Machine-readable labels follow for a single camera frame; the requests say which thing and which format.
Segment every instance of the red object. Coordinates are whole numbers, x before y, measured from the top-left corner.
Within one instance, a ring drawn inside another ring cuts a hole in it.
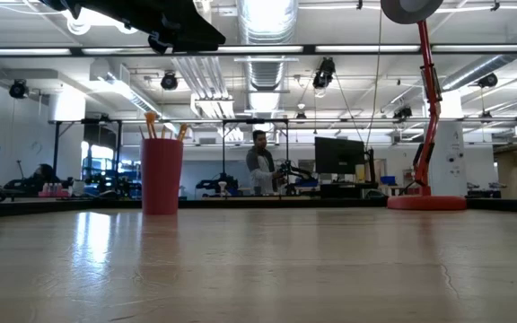
[[[432,189],[428,185],[428,166],[434,148],[434,137],[440,119],[440,101],[436,92],[437,80],[432,61],[432,50],[428,39],[428,26],[426,21],[418,22],[420,33],[420,51],[424,60],[424,78],[426,96],[430,104],[430,122],[425,134],[424,148],[414,165],[415,182],[420,185],[419,196],[394,196],[388,199],[388,208],[397,210],[465,210],[466,198],[462,196],[432,196]]]
[[[393,196],[388,199],[388,208],[419,211],[466,210],[466,198],[462,196]]]
[[[43,192],[39,192],[39,197],[71,197],[71,196],[69,195],[69,192],[61,190],[61,191],[56,192],[56,193],[51,193],[51,192],[43,193]]]
[[[430,163],[430,155],[434,146],[434,137],[436,136],[436,128],[438,127],[438,119],[440,117],[439,101],[435,89],[434,63],[432,61],[432,50],[430,49],[430,40],[428,39],[428,26],[426,21],[418,22],[418,30],[420,33],[420,51],[424,60],[424,74],[426,81],[426,96],[430,103],[430,122],[428,130],[426,130],[424,149],[420,154],[418,164],[414,166],[415,181],[421,187],[423,196],[430,195],[430,187],[428,186],[428,165]]]
[[[182,163],[182,142],[171,139],[143,140],[141,147],[143,214],[177,214]]]

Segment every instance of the red cup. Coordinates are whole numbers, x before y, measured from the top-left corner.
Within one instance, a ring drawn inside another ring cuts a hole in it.
[[[182,142],[171,139],[143,140],[141,148],[143,214],[177,214],[182,163]]]

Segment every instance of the lamp base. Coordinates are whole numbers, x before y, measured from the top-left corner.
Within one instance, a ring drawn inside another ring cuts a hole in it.
[[[388,208],[419,211],[466,210],[466,198],[461,196],[393,196],[388,199]]]

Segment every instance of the black monitor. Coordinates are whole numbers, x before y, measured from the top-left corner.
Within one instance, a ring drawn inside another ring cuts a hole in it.
[[[316,137],[314,150],[319,174],[356,174],[356,165],[365,164],[363,142]]]

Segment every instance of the red desk lamp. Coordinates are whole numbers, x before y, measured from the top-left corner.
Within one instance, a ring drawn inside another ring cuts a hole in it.
[[[425,142],[420,144],[414,158],[415,183],[420,185],[419,196],[393,196],[388,200],[388,208],[399,210],[464,210],[466,199],[463,196],[432,196],[428,183],[428,165],[434,150],[434,137],[440,118],[442,92],[432,61],[432,50],[428,38],[426,18],[432,15],[443,0],[381,0],[384,14],[393,22],[418,24],[420,51],[424,59],[422,79],[426,98],[430,104],[430,122],[426,130]]]

